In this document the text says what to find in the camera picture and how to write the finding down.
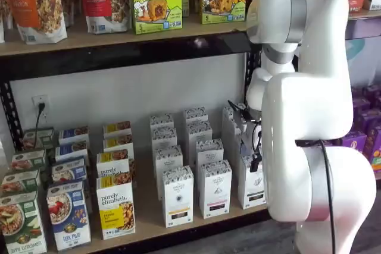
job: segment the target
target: purely elizabeth box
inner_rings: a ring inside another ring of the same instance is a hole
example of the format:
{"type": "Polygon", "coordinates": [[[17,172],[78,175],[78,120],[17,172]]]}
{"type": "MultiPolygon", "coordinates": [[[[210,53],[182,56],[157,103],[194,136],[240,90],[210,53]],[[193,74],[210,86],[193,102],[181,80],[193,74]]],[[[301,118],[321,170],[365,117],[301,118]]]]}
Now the purely elizabeth box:
{"type": "Polygon", "coordinates": [[[83,189],[81,180],[53,185],[48,189],[46,201],[58,251],[91,241],[83,189]]]}
{"type": "Polygon", "coordinates": [[[165,227],[193,221],[193,174],[189,166],[165,171],[163,214],[165,227]]]}
{"type": "Polygon", "coordinates": [[[132,234],[136,231],[131,181],[130,173],[96,180],[103,239],[132,234]]]}
{"type": "Polygon", "coordinates": [[[205,218],[228,214],[232,169],[227,160],[201,166],[201,188],[199,206],[205,218]]]}
{"type": "Polygon", "coordinates": [[[242,156],[239,160],[238,200],[243,209],[266,203],[262,162],[256,172],[250,172],[252,156],[242,156]]]}
{"type": "Polygon", "coordinates": [[[156,187],[159,200],[163,196],[161,179],[163,172],[183,166],[183,153],[179,145],[169,146],[155,151],[156,187]]]}

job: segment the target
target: power cord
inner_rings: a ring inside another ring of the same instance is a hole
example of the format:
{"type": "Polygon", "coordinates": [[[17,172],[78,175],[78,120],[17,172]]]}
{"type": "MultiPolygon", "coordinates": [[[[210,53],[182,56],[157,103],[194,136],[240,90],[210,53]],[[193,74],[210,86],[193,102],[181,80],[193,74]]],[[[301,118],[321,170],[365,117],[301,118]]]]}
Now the power cord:
{"type": "Polygon", "coordinates": [[[33,148],[36,149],[36,144],[37,144],[37,128],[38,128],[38,122],[40,120],[40,116],[42,111],[45,109],[45,103],[40,102],[38,104],[38,115],[37,115],[37,120],[36,120],[36,128],[35,128],[35,142],[33,144],[33,148]]]}

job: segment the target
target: purple box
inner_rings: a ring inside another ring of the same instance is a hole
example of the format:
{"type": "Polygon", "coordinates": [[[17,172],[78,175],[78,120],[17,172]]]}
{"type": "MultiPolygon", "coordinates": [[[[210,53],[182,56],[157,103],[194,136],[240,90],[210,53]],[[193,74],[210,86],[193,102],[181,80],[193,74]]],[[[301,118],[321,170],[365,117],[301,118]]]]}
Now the purple box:
{"type": "Polygon", "coordinates": [[[381,121],[381,110],[372,108],[370,110],[361,111],[355,119],[356,129],[368,134],[369,128],[381,121]]]}
{"type": "Polygon", "coordinates": [[[369,130],[363,153],[373,171],[379,172],[381,170],[381,125],[373,126],[369,130]]]}
{"type": "Polygon", "coordinates": [[[367,136],[361,131],[350,131],[343,138],[336,139],[333,144],[336,146],[345,146],[363,152],[367,136]]]}
{"type": "Polygon", "coordinates": [[[370,101],[381,95],[381,84],[373,84],[371,86],[364,87],[363,95],[370,101]]]}
{"type": "Polygon", "coordinates": [[[353,114],[358,114],[360,111],[368,110],[370,108],[370,102],[364,98],[353,98],[353,114]]]}

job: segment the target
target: black cable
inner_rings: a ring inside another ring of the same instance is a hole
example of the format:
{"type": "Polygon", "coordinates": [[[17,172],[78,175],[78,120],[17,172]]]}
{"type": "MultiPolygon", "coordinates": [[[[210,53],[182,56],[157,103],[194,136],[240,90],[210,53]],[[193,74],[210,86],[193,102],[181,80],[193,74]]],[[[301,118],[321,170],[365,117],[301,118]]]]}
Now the black cable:
{"type": "Polygon", "coordinates": [[[335,237],[335,222],[333,220],[333,203],[332,203],[332,190],[331,190],[331,178],[329,172],[329,163],[327,150],[322,140],[319,140],[319,144],[321,149],[323,150],[324,156],[324,164],[326,166],[326,174],[327,174],[327,188],[328,188],[328,205],[329,205],[329,216],[330,216],[330,224],[331,224],[331,239],[332,239],[332,254],[336,253],[336,237],[335,237]]]}
{"type": "Polygon", "coordinates": [[[35,142],[33,144],[33,148],[36,149],[36,144],[37,144],[37,128],[38,128],[38,122],[40,120],[40,116],[42,111],[45,109],[45,103],[41,102],[38,104],[38,115],[37,115],[37,120],[36,120],[36,128],[35,128],[35,142]]]}

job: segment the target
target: orange label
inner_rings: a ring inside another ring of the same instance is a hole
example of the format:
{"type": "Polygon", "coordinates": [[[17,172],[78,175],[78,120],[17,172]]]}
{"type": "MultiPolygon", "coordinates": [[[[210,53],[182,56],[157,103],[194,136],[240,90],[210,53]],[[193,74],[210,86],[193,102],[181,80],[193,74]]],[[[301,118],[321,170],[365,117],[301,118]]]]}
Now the orange label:
{"type": "Polygon", "coordinates": [[[8,0],[12,15],[21,27],[39,27],[36,0],[8,0]]]}

